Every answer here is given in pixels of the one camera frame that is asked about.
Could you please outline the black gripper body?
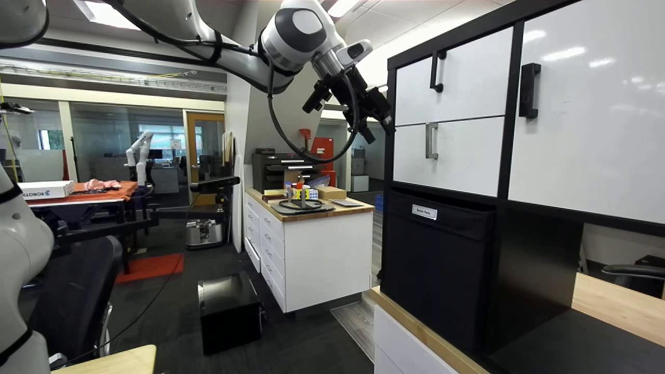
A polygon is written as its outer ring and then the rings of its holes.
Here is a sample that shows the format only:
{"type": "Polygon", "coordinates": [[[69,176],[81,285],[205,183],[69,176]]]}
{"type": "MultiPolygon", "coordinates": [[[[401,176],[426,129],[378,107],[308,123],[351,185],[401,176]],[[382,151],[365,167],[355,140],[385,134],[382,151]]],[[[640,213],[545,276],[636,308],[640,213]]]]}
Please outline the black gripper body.
{"type": "Polygon", "coordinates": [[[376,137],[368,129],[373,118],[382,126],[391,121],[391,102],[378,87],[370,87],[357,68],[349,68],[337,77],[321,77],[313,82],[312,96],[305,99],[304,111],[320,111],[331,97],[342,106],[342,116],[368,144],[376,137]]]}

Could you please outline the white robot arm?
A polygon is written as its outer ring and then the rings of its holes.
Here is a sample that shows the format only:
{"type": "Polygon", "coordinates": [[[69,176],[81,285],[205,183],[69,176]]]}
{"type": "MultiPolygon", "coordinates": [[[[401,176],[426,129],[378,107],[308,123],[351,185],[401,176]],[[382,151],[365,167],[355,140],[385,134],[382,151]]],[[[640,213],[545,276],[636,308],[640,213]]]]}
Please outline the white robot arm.
{"type": "Polygon", "coordinates": [[[227,37],[203,18],[197,0],[99,0],[158,42],[241,77],[265,96],[282,94],[310,65],[317,80],[304,111],[317,111],[337,97],[345,118],[368,144],[368,121],[391,124],[391,102],[370,87],[357,63],[371,52],[368,39],[345,42],[317,0],[282,0],[251,45],[227,37]]]}

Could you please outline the white second robot arm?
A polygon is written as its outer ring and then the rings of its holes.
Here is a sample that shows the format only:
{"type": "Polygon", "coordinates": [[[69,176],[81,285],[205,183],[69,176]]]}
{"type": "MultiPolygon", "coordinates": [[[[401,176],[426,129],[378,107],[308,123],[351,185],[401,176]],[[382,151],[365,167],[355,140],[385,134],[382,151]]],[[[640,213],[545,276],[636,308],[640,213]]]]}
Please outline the white second robot arm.
{"type": "Polygon", "coordinates": [[[48,264],[51,230],[0,168],[0,374],[50,374],[45,339],[26,326],[19,293],[48,264]]]}

